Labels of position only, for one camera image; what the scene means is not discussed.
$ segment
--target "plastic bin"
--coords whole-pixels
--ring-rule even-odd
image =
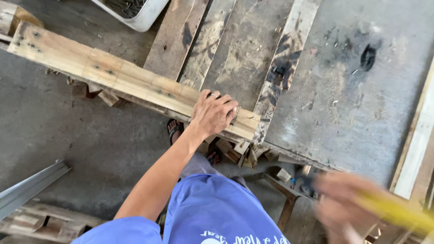
[[[136,17],[123,18],[105,5],[105,0],[92,0],[116,19],[138,32],[148,31],[169,0],[147,0]]]

